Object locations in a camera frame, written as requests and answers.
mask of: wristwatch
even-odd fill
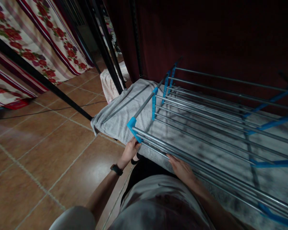
[[[112,165],[110,169],[116,172],[116,174],[119,176],[123,174],[123,171],[117,165]]]

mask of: tile grout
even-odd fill
[[[3,132],[2,134],[0,134],[0,137],[3,136],[4,134],[8,133],[9,131],[11,131],[12,129],[14,129],[16,126],[18,126],[19,124],[25,122],[26,120],[28,120],[30,117],[32,117],[33,115],[31,116],[28,116],[26,119],[24,119],[23,121],[19,122],[18,124],[16,124],[15,126],[13,126],[12,128],[6,130],[5,132]]]
[[[80,86],[73,86],[73,87],[76,87],[76,88],[79,88],[79,89],[82,89],[82,90],[85,90],[85,91],[88,91],[88,92],[90,92],[90,93],[94,93],[94,94],[97,94],[97,95],[99,95],[99,96],[103,96],[104,97],[104,95],[102,95],[102,94],[98,94],[98,93],[95,93],[95,92],[92,92],[92,91],[89,91],[89,90],[87,90],[87,89],[83,89],[83,88],[80,88]]]
[[[73,86],[73,85],[70,85],[70,84],[67,84],[67,85],[73,86],[73,87],[75,88],[75,89],[71,90],[70,92],[68,92],[67,95],[68,95],[69,93],[73,92],[74,90],[76,90],[77,88],[82,89],[82,88],[80,88],[80,86],[82,86],[83,84],[79,85],[78,87]],[[103,97],[104,97],[104,95],[101,95],[101,94],[97,94],[97,93],[94,93],[94,94],[96,94],[96,96],[95,96],[92,100],[90,100],[87,104],[89,104],[91,101],[93,101],[93,100],[94,100],[96,97],[98,97],[98,96],[103,96]],[[52,105],[53,103],[57,102],[58,100],[59,100],[59,98],[58,98],[57,100],[55,100],[54,102],[50,103],[50,104],[47,105],[47,106],[44,106],[44,105],[42,105],[42,104],[40,104],[40,103],[38,103],[38,102],[35,102],[35,101],[33,101],[33,102],[36,103],[36,104],[38,104],[38,105],[40,105],[41,107],[43,107],[43,109],[45,109],[45,108],[50,109],[48,106]],[[60,181],[60,179],[68,172],[68,170],[74,165],[74,163],[81,157],[81,155],[84,153],[84,151],[93,143],[93,141],[97,138],[97,136],[101,135],[101,134],[97,134],[97,135],[93,138],[93,140],[85,147],[85,149],[79,154],[79,156],[71,163],[71,165],[67,168],[67,170],[66,170],[66,171],[59,177],[59,179],[53,184],[53,186],[52,186],[49,190],[46,190],[46,189],[42,186],[42,184],[38,181],[38,179],[35,178],[35,177],[19,162],[19,160],[22,159],[25,155],[27,155],[27,154],[28,154],[31,150],[33,150],[35,147],[37,147],[40,143],[42,143],[48,136],[50,136],[52,133],[54,133],[57,129],[59,129],[59,128],[60,128],[64,123],[66,123],[68,120],[69,120],[69,121],[72,121],[72,122],[74,122],[74,123],[76,123],[76,124],[78,124],[78,125],[80,125],[80,126],[82,126],[82,127],[84,127],[84,128],[86,128],[86,129],[88,129],[88,130],[90,130],[90,131],[93,131],[92,129],[89,129],[88,127],[86,127],[86,126],[84,126],[84,125],[82,125],[82,124],[80,124],[80,123],[78,123],[78,122],[76,122],[76,121],[74,121],[74,120],[71,119],[77,112],[75,112],[75,113],[74,113],[71,117],[69,117],[69,118],[66,117],[66,116],[64,116],[64,115],[62,115],[62,114],[60,114],[60,113],[58,113],[58,112],[56,112],[56,111],[54,111],[54,112],[57,113],[57,114],[59,114],[59,115],[61,115],[61,116],[63,116],[63,117],[65,117],[65,118],[66,118],[66,121],[64,121],[64,122],[63,122],[61,125],[59,125],[55,130],[53,130],[51,133],[49,133],[46,137],[44,137],[40,142],[38,142],[34,147],[32,147],[30,150],[28,150],[25,154],[23,154],[23,155],[22,155],[20,158],[18,158],[17,160],[0,144],[1,150],[13,161],[12,164],[10,164],[6,169],[4,169],[3,171],[1,171],[0,176],[1,176],[4,172],[6,172],[10,167],[12,167],[13,165],[17,165],[17,166],[20,167],[20,168],[37,184],[37,186],[45,193],[45,195],[37,202],[37,204],[31,209],[31,211],[28,213],[28,215],[19,223],[19,225],[18,225],[15,229],[18,229],[18,228],[24,223],[24,221],[32,214],[32,212],[36,209],[36,207],[43,201],[43,199],[44,199],[46,196],[49,196],[55,203],[57,203],[57,204],[59,205],[59,207],[60,207],[62,210],[64,210],[64,211],[66,210],[65,206],[62,205],[62,204],[59,202],[59,200],[57,200],[57,198],[50,193],[50,191],[55,187],[55,185]],[[17,125],[13,126],[12,128],[6,130],[4,133],[2,133],[2,134],[0,135],[0,137],[3,136],[4,134],[6,134],[7,132],[11,131],[13,128],[15,128],[16,126],[18,126],[19,124],[25,122],[25,121],[28,120],[30,117],[32,117],[32,115],[29,116],[28,118],[24,119],[22,122],[19,122]]]
[[[15,164],[14,162],[11,163],[6,169],[4,169],[4,170],[0,173],[0,176],[1,176],[4,172],[6,172],[10,167],[12,167],[14,164]]]
[[[89,144],[81,151],[81,153],[76,157],[76,159],[70,164],[70,166],[65,170],[65,172],[57,179],[57,181],[51,186],[51,188],[48,190],[48,193],[50,193],[50,191],[57,185],[57,183],[63,178],[63,176],[68,172],[68,170],[75,164],[75,162],[82,156],[82,154],[85,152],[85,150],[93,143],[93,141],[96,139],[96,137],[94,137]],[[37,208],[37,206],[42,202],[42,200],[47,196],[48,194],[45,194],[44,197],[42,199],[39,200],[39,202],[33,207],[33,209],[28,213],[28,215],[20,222],[20,224],[15,228],[15,230],[17,230],[22,223],[32,214],[32,212]],[[49,197],[51,199],[53,199],[56,202],[56,198],[55,196],[53,196],[52,194],[49,195]]]
[[[102,136],[102,137],[108,139],[109,141],[112,141],[112,142],[116,143],[116,144],[119,145],[119,146],[122,146],[122,147],[124,147],[124,148],[126,147],[125,145],[122,145],[122,144],[118,143],[117,141],[111,140],[110,138],[104,136],[103,134],[100,134],[100,136]]]
[[[81,153],[76,157],[76,159],[70,164],[70,166],[65,170],[65,172],[62,173],[62,175],[57,179],[57,181],[51,186],[51,188],[48,190],[49,192],[57,185],[57,183],[62,179],[62,177],[68,172],[68,170],[76,163],[76,161],[82,156],[82,154],[85,152],[85,150],[94,142],[94,140],[97,138],[95,136],[89,144],[81,151]]]
[[[16,160],[1,144],[1,150],[16,164],[18,165],[37,185],[38,187],[47,195],[49,195],[59,206],[61,209],[66,210],[66,208],[49,192],[44,186],[18,161]]]
[[[92,79],[94,79],[95,77],[98,76],[98,73],[94,73],[94,74],[96,74],[96,75],[95,75],[93,78],[91,78],[90,80],[92,80]],[[66,84],[66,85],[75,87],[75,89],[73,89],[73,90],[71,90],[70,92],[67,93],[67,94],[69,94],[69,93],[73,92],[74,90],[76,90],[77,88],[79,88],[80,86],[82,86],[82,85],[84,85],[85,83],[89,82],[90,80],[87,80],[86,82],[82,83],[82,84],[79,85],[79,86],[74,86],[74,85],[71,85],[71,84],[67,84],[67,83],[65,83],[65,82],[62,82],[62,84]],[[57,100],[59,100],[59,99],[60,99],[60,98],[56,99],[54,102],[50,103],[50,104],[47,105],[47,106],[52,105],[53,103],[55,103],[55,102],[56,102]],[[15,128],[16,126],[18,126],[19,124],[25,122],[25,121],[28,120],[30,117],[32,117],[32,115],[31,115],[31,116],[28,116],[28,117],[27,117],[26,119],[24,119],[23,121],[19,122],[19,123],[16,124],[15,126],[11,127],[10,129],[8,129],[8,130],[6,130],[5,132],[3,132],[2,134],[0,134],[0,137],[3,136],[4,134],[6,134],[7,132],[11,131],[13,128]]]
[[[38,103],[38,102],[35,102],[35,101],[33,101],[33,102],[36,103],[36,104],[38,104],[38,105],[40,105],[40,106],[42,106],[43,108],[50,109],[50,108],[48,108],[47,106],[44,106],[44,105],[42,105],[42,104],[40,104],[40,103]],[[77,124],[77,125],[80,125],[80,126],[83,127],[83,128],[86,128],[87,130],[89,130],[89,131],[91,131],[91,132],[93,132],[93,129],[90,129],[90,128],[88,128],[87,126],[82,125],[82,124],[80,124],[80,123],[78,123],[78,122],[76,122],[76,121],[74,121],[74,120],[72,119],[72,117],[73,117],[77,112],[75,112],[70,118],[68,118],[68,117],[66,117],[66,116],[58,113],[57,111],[53,111],[53,112],[55,112],[55,113],[58,114],[58,115],[61,115],[62,117],[66,118],[67,120],[64,121],[61,125],[59,125],[55,130],[53,130],[53,131],[52,131],[50,134],[48,134],[45,138],[43,138],[43,139],[42,139],[38,144],[36,144],[33,148],[31,148],[29,151],[27,151],[24,155],[22,155],[20,158],[18,158],[18,160],[22,159],[26,154],[28,154],[32,149],[34,149],[36,146],[38,146],[44,139],[46,139],[49,135],[51,135],[54,131],[56,131],[60,126],[62,126],[62,125],[63,125],[64,123],[66,123],[68,120],[71,121],[71,122],[73,122],[73,123],[75,123],[75,124]],[[112,141],[112,142],[116,143],[116,144],[119,145],[119,146],[125,147],[124,145],[122,145],[122,144],[120,144],[120,143],[118,143],[118,142],[116,142],[116,141],[114,141],[114,140],[112,140],[112,139],[104,136],[103,134],[100,134],[100,136],[108,139],[109,141]],[[13,164],[14,164],[14,163],[12,163],[11,165],[9,165],[6,169],[2,170],[2,171],[0,172],[0,176],[1,176],[6,170],[8,170]]]
[[[22,159],[25,155],[27,155],[31,150],[33,150],[36,146],[38,146],[40,143],[42,143],[47,137],[49,137],[51,134],[53,134],[57,129],[59,129],[63,124],[65,124],[68,120],[64,121],[62,124],[60,124],[58,127],[56,127],[51,133],[49,133],[47,136],[45,136],[42,140],[40,140],[35,146],[33,146],[31,149],[29,149],[27,152],[25,152],[21,157],[19,157],[17,160],[19,161]]]
[[[25,216],[25,218],[17,225],[17,227],[15,228],[15,230],[17,230],[24,222],[25,220],[34,212],[34,210],[37,208],[37,206],[43,201],[43,199],[47,196],[47,194],[45,194],[39,201],[38,203],[30,210],[30,212],[28,213],[28,215]]]

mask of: gray shirt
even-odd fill
[[[96,227],[85,207],[66,210],[50,230]],[[126,195],[109,229],[215,229],[200,203],[178,179],[166,175],[148,177]]]

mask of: person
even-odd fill
[[[66,210],[50,230],[95,229],[119,175],[131,160],[136,166],[109,229],[253,229],[225,211],[187,163],[167,154],[174,175],[137,154],[140,146],[133,137],[87,205]]]

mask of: floral curtain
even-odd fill
[[[0,0],[0,39],[54,85],[92,68],[53,0]],[[46,90],[0,53],[0,106]]]

